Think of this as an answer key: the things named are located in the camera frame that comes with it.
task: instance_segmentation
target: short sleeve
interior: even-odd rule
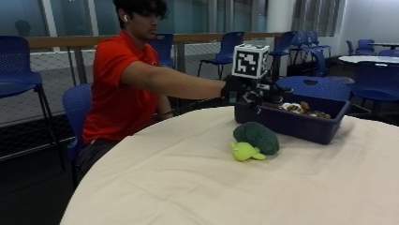
[[[118,88],[126,66],[138,60],[137,55],[123,43],[111,40],[104,41],[96,49],[93,69],[97,77],[94,79],[113,88]]]

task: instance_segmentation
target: storage bin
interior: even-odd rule
[[[330,119],[314,117],[306,114],[287,112],[266,106],[259,106],[256,113],[248,104],[234,104],[235,121],[240,124],[258,122],[274,132],[290,135],[314,143],[328,144],[340,121],[350,109],[350,102],[319,97],[290,95],[283,102],[300,103],[306,101],[312,111],[320,111],[330,115]]]

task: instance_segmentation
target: wooden railing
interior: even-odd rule
[[[246,33],[244,40],[258,38],[274,38],[274,49],[279,42],[282,33]],[[185,64],[185,44],[189,43],[205,43],[221,40],[223,33],[218,34],[174,34],[174,61],[175,69],[181,72],[186,72]],[[85,62],[82,56],[82,48],[94,46],[101,40],[111,38],[111,36],[101,37],[26,37],[29,42],[29,48],[32,50],[50,49],[50,48],[66,48],[68,52],[74,54],[74,64],[77,68],[77,76],[80,83],[88,82]],[[279,59],[272,61],[272,73],[278,74],[279,71]]]
[[[246,33],[244,39],[254,38],[279,38],[282,33]],[[179,42],[206,42],[221,40],[223,34],[175,34],[173,41]],[[29,47],[32,49],[48,49],[53,47],[86,47],[94,46],[97,43],[110,38],[110,36],[101,37],[28,37]]]

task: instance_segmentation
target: dark hair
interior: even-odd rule
[[[111,0],[114,4],[115,13],[118,9],[131,16],[133,12],[142,16],[149,16],[151,13],[163,20],[167,16],[167,6],[165,0]],[[119,26],[123,28],[123,22],[118,18]]]

